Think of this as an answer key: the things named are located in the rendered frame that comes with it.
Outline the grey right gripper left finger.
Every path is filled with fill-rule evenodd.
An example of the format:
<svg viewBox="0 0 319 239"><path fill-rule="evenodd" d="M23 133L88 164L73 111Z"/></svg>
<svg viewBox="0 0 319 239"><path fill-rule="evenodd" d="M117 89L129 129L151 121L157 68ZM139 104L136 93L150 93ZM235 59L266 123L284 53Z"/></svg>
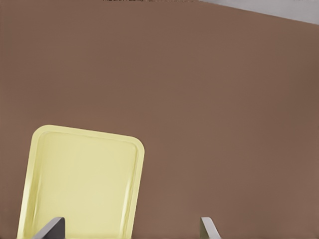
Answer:
<svg viewBox="0 0 319 239"><path fill-rule="evenodd" d="M65 239L65 219L53 218L34 235L34 239Z"/></svg>

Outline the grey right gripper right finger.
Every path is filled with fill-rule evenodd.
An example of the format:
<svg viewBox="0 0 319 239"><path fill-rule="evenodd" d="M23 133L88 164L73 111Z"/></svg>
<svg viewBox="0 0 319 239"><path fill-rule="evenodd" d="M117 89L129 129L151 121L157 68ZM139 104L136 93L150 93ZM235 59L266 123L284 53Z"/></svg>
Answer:
<svg viewBox="0 0 319 239"><path fill-rule="evenodd" d="M199 222L200 239L221 239L221 236L210 217L201 217Z"/></svg>

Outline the pale yellow rectangular tray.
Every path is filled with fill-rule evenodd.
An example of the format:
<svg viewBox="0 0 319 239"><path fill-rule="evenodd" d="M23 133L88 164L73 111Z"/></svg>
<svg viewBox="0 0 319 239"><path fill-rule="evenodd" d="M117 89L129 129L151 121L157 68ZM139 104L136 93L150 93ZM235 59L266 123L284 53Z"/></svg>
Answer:
<svg viewBox="0 0 319 239"><path fill-rule="evenodd" d="M131 239L145 150L132 136L57 125L32 135L17 239L63 220L66 239Z"/></svg>

